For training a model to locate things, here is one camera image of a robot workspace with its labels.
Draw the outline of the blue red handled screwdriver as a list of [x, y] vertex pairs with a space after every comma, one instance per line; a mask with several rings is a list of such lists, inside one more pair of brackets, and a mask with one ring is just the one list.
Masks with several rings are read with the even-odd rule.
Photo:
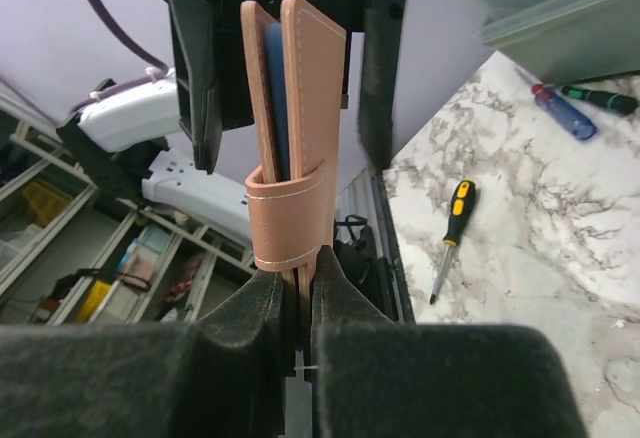
[[516, 67], [516, 73], [531, 89], [535, 103], [550, 115], [566, 132], [576, 140], [586, 141], [598, 132], [596, 125], [581, 111], [561, 98], [552, 87], [538, 82], [525, 70]]

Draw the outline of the green black handled screwdriver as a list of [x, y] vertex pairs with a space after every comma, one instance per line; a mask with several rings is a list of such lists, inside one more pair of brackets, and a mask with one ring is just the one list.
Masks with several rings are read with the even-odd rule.
[[620, 93], [592, 90], [570, 85], [561, 86], [559, 91], [569, 98], [589, 103], [599, 109], [607, 110], [620, 116], [634, 114], [639, 108], [637, 99]]

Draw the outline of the clear green plastic storage box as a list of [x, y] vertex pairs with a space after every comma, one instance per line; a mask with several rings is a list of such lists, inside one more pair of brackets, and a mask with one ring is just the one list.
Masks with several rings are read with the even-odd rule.
[[639, 0], [460, 0], [482, 45], [552, 84], [639, 69]]

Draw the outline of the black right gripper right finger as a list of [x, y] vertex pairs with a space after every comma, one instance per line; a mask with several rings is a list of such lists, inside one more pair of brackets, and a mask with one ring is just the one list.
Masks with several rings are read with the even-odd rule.
[[584, 437], [560, 356], [515, 325], [402, 324], [345, 277], [330, 247], [312, 294], [318, 437]]

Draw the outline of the storage shelf with bins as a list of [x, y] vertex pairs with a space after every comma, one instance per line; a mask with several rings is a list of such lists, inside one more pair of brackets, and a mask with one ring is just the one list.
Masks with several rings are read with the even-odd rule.
[[1, 90], [1, 321], [201, 318], [254, 272], [244, 188], [167, 142], [172, 74], [51, 124]]

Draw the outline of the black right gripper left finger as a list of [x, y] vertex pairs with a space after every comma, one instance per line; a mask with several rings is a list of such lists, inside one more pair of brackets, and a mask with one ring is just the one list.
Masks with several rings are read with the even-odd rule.
[[274, 437], [284, 284], [260, 271], [195, 323], [5, 326], [5, 437]]

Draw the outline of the yellow black handled screwdriver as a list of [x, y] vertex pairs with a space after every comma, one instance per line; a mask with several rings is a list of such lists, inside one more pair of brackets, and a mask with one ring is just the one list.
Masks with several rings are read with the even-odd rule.
[[440, 290], [451, 267], [454, 251], [460, 245], [462, 236], [476, 207], [476, 202], [476, 184], [468, 179], [460, 181], [450, 202], [448, 226], [443, 238], [443, 243], [446, 247], [430, 294], [430, 305], [435, 304], [439, 297]]

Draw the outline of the aluminium front rail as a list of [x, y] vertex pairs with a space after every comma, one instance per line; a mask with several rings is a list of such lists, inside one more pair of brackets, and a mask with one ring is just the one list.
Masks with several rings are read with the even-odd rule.
[[362, 170], [339, 193], [334, 250], [349, 281], [387, 318], [415, 322], [381, 173]]

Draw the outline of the tan leather card holder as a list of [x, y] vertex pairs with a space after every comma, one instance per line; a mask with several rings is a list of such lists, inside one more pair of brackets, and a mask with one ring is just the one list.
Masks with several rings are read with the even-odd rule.
[[[287, 322], [311, 335], [317, 255], [333, 243], [346, 32], [306, 0], [283, 0], [279, 18], [240, 5], [246, 72], [261, 164], [246, 179], [255, 263], [280, 272], [293, 305]], [[267, 26], [282, 26], [290, 176], [277, 172], [275, 114], [268, 104]]]

